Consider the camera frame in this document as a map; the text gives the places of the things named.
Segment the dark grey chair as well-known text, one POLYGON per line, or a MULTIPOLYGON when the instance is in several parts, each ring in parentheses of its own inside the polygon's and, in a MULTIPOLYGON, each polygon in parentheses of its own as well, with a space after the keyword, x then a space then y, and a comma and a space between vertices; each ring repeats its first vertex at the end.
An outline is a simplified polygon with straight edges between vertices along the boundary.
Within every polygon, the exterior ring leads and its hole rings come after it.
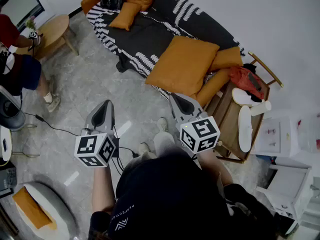
MULTIPOLYGON (((36 124, 26 123, 25 113, 22 111, 23 96, 20 93, 20 103, 0 85, 0 126, 9 129, 12 132, 19 132, 24 129, 36 128, 36 124)), ((35 158, 39 154, 26 154, 23 151, 13 151, 12 155, 26 156, 35 158)))

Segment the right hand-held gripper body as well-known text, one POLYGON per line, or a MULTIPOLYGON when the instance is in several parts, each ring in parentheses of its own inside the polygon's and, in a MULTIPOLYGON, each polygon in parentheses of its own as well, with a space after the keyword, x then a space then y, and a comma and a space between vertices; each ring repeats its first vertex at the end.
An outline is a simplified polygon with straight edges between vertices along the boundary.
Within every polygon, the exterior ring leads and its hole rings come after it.
POLYGON ((179 140, 193 154, 213 149, 220 137, 220 130, 213 116, 203 111, 177 125, 179 140))

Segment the dark phone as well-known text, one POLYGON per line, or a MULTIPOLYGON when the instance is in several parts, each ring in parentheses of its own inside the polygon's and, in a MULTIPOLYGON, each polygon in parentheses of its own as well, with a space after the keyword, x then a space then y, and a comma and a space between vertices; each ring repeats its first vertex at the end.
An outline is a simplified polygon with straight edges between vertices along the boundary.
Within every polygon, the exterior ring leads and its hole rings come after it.
POLYGON ((259 81, 257 80, 255 74, 253 74, 252 72, 249 72, 249 73, 248 73, 248 79, 250 80, 250 82, 252 83, 252 85, 254 86, 254 88, 255 88, 257 91, 260 92, 260 91, 262 90, 262 87, 261 87, 261 85, 259 84, 259 81))

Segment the white slipper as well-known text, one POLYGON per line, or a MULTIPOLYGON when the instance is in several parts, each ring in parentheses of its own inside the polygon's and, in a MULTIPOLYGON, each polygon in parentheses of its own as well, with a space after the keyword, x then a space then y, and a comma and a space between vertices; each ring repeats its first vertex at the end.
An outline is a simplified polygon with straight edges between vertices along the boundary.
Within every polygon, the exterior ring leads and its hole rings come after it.
POLYGON ((251 111, 248 106, 242 106, 238 114, 238 143, 242 152, 247 153, 252 145, 251 111))
POLYGON ((260 101, 254 101, 252 100, 251 95, 248 95, 246 91, 237 87, 232 89, 231 95, 233 101, 241 107, 248 106, 249 108, 251 108, 265 101, 264 99, 261 99, 260 101))

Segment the small flower bouquet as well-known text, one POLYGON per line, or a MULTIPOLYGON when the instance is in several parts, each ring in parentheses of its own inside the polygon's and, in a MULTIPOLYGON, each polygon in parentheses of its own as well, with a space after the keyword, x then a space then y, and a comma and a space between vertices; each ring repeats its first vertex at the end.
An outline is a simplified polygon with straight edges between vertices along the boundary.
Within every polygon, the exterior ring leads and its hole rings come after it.
POLYGON ((33 31, 36 30, 35 16, 31 16, 25 21, 25 26, 33 31))

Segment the red bag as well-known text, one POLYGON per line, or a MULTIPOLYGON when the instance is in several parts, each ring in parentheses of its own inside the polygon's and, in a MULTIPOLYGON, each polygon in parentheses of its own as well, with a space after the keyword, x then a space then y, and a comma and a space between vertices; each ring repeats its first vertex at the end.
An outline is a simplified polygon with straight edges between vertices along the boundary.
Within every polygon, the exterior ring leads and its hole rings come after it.
POLYGON ((261 100, 264 99, 264 92, 261 87, 262 82, 250 70, 240 66, 233 66, 230 68, 229 77, 231 82, 233 82, 238 88, 248 91, 250 94, 261 100), (254 83, 250 80, 250 75, 254 82, 257 82, 260 89, 256 88, 254 83))

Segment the white round side table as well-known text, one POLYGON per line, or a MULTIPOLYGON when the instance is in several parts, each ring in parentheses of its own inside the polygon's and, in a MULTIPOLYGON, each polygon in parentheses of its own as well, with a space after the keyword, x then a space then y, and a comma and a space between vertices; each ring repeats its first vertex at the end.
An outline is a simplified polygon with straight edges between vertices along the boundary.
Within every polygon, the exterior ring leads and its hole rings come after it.
POLYGON ((0 158, 5 162, 9 161, 12 155, 12 149, 11 131, 4 126, 0 126, 0 158))

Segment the small orange cushion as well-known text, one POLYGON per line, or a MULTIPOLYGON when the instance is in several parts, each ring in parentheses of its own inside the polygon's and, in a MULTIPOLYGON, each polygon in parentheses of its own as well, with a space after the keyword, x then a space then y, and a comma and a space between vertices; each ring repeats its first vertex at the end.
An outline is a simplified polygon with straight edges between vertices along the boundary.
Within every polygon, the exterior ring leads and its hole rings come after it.
POLYGON ((125 2, 122 5, 120 13, 108 26, 129 31, 137 13, 141 10, 141 7, 140 4, 125 2))

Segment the white storage box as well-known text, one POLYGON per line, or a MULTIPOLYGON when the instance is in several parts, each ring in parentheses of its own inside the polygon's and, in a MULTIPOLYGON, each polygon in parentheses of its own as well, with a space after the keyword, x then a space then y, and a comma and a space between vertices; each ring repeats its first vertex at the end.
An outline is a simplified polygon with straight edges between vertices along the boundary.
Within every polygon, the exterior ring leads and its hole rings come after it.
POLYGON ((299 151, 297 129, 291 119, 284 116, 267 118, 262 121, 251 153, 289 158, 295 156, 299 151))

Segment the round wooden table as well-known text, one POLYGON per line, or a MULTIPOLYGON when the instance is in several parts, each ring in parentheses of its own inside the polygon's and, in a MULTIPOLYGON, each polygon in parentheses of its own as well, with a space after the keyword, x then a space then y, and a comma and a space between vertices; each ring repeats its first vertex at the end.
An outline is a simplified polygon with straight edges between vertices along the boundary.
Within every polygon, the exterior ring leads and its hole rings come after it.
POLYGON ((40 61, 51 56, 62 46, 67 45, 76 56, 79 55, 78 50, 69 39, 69 35, 72 34, 75 37, 76 33, 70 28, 70 17, 67 14, 59 15, 46 22, 38 29, 38 32, 43 34, 43 37, 40 46, 35 48, 34 53, 32 50, 28 50, 28 48, 17 48, 15 53, 19 55, 32 55, 40 61))

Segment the glass door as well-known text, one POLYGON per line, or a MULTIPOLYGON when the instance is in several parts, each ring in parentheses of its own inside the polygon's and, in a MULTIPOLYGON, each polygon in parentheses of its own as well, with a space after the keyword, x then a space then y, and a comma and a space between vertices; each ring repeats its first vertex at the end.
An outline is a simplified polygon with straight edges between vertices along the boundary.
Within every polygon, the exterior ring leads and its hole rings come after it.
POLYGON ((22 32, 26 21, 45 11, 39 0, 0 0, 1 14, 7 15, 11 22, 22 32))

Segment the person's grey trousers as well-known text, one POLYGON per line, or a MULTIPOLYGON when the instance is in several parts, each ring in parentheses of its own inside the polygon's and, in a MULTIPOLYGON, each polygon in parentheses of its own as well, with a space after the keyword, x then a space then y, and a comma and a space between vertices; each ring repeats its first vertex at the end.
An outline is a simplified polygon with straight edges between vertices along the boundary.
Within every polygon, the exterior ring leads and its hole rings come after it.
POLYGON ((181 151, 175 143, 173 136, 169 132, 161 131, 157 133, 153 139, 155 153, 149 152, 149 154, 139 155, 133 158, 124 168, 122 177, 126 177, 130 171, 136 168, 144 161, 159 159, 170 154, 175 154, 181 151))

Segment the white paper roll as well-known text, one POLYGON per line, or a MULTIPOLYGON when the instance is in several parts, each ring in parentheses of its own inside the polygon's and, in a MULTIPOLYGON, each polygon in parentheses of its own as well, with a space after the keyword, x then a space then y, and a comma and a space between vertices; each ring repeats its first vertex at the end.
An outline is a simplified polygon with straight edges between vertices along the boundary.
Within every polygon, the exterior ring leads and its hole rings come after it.
POLYGON ((264 114, 272 109, 271 103, 266 100, 258 105, 252 106, 250 108, 250 114, 252 117, 264 114))

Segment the person's black shirt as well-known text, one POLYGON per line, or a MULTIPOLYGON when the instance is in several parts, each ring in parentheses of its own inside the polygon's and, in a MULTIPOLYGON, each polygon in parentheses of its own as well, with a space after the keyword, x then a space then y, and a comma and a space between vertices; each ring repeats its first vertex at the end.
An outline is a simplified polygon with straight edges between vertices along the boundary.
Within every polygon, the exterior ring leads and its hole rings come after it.
POLYGON ((271 212, 223 182, 211 156, 198 160, 176 149, 127 166, 114 203, 93 212, 88 240, 278 240, 271 212))

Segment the black cloth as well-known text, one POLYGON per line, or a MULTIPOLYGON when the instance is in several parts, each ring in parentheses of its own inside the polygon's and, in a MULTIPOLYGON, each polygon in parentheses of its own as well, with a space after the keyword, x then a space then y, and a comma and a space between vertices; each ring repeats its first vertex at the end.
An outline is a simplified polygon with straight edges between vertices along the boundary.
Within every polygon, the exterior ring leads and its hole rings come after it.
POLYGON ((256 74, 256 68, 257 66, 251 63, 245 63, 243 65, 243 68, 249 70, 252 74, 256 74))

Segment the black electronic device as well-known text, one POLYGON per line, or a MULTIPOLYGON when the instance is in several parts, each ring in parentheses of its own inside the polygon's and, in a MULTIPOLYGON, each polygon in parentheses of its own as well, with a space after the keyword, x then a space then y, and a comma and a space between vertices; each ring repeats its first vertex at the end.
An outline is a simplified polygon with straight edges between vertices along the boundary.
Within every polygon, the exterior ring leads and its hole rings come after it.
POLYGON ((0 199, 13 194, 16 185, 16 167, 11 161, 8 161, 7 164, 0 166, 0 199))

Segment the white shelf unit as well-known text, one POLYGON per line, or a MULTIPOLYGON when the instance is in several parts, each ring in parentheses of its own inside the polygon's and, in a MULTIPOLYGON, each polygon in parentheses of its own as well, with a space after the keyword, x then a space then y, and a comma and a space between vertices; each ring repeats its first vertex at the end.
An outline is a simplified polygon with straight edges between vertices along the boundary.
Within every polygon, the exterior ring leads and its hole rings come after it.
POLYGON ((275 173, 267 188, 257 187, 278 214, 299 221, 313 196, 312 168, 298 168, 271 164, 275 173))

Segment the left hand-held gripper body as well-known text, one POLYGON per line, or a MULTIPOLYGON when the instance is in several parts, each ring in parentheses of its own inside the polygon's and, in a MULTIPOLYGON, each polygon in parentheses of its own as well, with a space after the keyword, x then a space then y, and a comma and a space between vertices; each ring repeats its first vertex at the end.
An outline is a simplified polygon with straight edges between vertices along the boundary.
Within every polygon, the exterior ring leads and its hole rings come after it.
POLYGON ((100 132, 83 128, 75 139, 74 156, 85 167, 108 167, 117 146, 114 131, 100 132))

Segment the person's white shoe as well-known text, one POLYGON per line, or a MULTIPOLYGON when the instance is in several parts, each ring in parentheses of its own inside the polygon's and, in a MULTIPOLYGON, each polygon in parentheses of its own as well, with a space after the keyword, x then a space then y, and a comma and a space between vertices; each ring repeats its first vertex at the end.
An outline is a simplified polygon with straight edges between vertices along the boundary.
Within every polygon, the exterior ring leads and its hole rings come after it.
POLYGON ((145 142, 142 142, 142 143, 139 144, 139 146, 138 146, 138 154, 140 156, 143 156, 145 154, 148 155, 150 151, 151 150, 150 150, 149 146, 145 142))
POLYGON ((156 124, 160 132, 168 132, 168 122, 164 117, 159 118, 156 124))

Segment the person's right forearm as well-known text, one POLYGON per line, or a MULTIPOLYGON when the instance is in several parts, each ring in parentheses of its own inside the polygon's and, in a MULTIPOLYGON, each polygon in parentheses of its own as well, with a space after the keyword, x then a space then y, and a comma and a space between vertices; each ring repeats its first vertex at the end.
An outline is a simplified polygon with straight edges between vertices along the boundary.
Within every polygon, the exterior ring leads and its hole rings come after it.
POLYGON ((221 181, 222 186, 228 186, 234 183, 231 174, 217 158, 213 149, 202 151, 196 156, 201 169, 210 176, 214 182, 221 181))

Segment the person's left forearm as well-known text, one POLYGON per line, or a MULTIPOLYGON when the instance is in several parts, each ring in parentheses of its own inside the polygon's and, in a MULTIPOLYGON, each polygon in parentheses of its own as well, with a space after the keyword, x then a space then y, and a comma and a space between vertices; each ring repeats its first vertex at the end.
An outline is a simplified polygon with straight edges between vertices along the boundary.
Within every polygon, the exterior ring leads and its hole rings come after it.
POLYGON ((112 214, 116 204, 110 166, 98 167, 93 173, 92 211, 112 214))

